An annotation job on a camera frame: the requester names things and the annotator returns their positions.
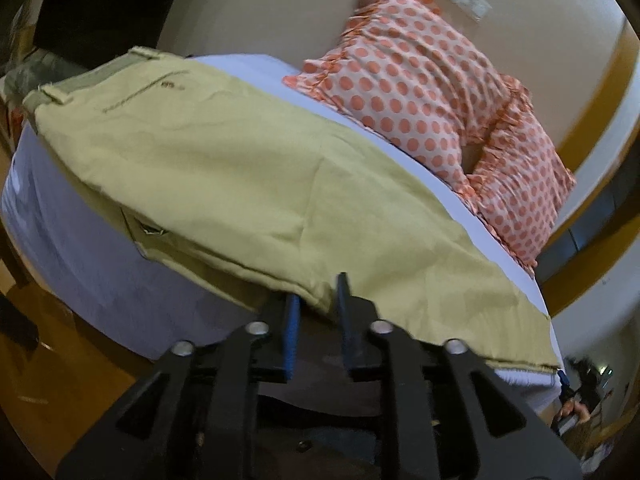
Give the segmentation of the khaki pants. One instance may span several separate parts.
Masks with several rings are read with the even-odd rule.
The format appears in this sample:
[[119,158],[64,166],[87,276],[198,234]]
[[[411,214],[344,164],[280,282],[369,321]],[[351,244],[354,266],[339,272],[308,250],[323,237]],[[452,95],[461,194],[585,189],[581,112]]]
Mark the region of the khaki pants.
[[336,278],[416,338],[490,365],[561,365],[539,310],[436,194],[365,134],[214,66],[145,48],[42,84],[32,128],[142,254],[248,310]]

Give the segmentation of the white bed mattress sheet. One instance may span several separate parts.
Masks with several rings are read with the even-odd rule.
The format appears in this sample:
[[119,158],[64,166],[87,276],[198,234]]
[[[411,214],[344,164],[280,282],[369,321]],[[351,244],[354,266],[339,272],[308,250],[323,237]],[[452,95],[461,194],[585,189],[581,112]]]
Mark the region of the white bed mattress sheet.
[[[278,98],[337,120],[373,139],[371,133],[338,116],[330,108],[309,101],[284,84],[294,66],[266,54],[207,55],[194,61],[221,68]],[[498,264],[534,306],[546,313],[541,292],[532,278],[488,234],[480,220],[457,195],[417,162],[381,140],[372,140],[389,158],[409,170],[435,195],[472,243]],[[94,212],[62,175],[29,122],[1,196],[4,226],[17,248],[42,276],[52,292],[102,334],[146,358],[158,358],[178,339],[212,342],[250,312],[206,292],[160,263],[145,259],[128,236]],[[556,372],[496,370],[521,393],[536,412],[560,393]]]

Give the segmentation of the right polka dot pillow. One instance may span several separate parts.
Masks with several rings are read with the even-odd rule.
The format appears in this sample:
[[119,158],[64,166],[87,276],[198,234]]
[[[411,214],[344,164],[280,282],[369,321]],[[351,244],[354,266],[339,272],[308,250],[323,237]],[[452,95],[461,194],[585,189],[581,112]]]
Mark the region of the right polka dot pillow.
[[576,181],[536,117],[528,89],[511,76],[502,80],[510,99],[489,129],[469,181],[489,232],[534,274]]

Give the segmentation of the polka dot pillow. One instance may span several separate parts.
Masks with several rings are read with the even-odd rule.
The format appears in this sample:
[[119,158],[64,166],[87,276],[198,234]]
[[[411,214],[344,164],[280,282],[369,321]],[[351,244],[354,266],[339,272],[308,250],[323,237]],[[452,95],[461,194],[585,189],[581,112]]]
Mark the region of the polka dot pillow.
[[340,43],[283,81],[397,146],[466,200],[475,192],[462,150],[485,143],[518,88],[435,0],[358,0]]
[[489,232],[534,274],[576,181],[536,117],[528,89],[511,76],[502,80],[510,99],[489,129],[469,181]]

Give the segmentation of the wooden framed glass door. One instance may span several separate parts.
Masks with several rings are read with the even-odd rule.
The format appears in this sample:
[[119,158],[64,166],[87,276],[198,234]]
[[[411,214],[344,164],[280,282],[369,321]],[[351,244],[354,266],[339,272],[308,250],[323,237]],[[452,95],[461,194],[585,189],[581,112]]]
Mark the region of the wooden framed glass door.
[[561,142],[577,185],[542,255],[540,289],[555,316],[596,287],[639,234],[639,38],[623,24],[592,99]]

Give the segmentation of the left polka dot pillow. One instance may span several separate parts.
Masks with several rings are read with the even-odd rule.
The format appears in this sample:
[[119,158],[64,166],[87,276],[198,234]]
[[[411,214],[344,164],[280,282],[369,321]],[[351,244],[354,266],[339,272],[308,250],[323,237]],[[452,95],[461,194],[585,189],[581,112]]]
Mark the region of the left polka dot pillow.
[[435,0],[358,0],[340,43],[283,81],[397,146],[466,200],[475,192],[462,150],[485,143],[518,88]]

